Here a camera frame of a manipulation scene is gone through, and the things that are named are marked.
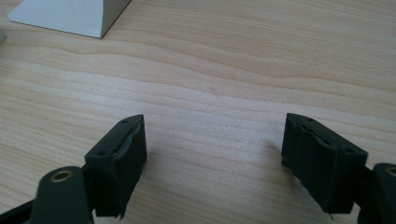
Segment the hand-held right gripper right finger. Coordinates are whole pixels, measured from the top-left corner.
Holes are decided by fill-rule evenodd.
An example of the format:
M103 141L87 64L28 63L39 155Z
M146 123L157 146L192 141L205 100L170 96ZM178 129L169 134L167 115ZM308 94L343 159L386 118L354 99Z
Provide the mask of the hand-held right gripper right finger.
M365 167L366 151L314 119L289 113L281 156L324 212L351 212L352 190Z

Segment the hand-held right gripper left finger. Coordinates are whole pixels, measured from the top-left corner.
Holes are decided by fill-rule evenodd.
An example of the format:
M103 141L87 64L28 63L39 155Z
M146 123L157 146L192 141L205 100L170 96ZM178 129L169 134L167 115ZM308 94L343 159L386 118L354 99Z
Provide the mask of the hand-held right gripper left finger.
M85 155L89 200L98 217L125 216L147 155L143 115L119 121Z

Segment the white box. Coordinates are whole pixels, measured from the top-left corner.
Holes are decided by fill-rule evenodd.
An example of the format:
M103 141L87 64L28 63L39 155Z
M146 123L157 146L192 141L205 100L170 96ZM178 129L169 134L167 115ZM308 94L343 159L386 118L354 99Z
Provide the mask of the white box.
M102 38L132 0L23 0L11 21Z

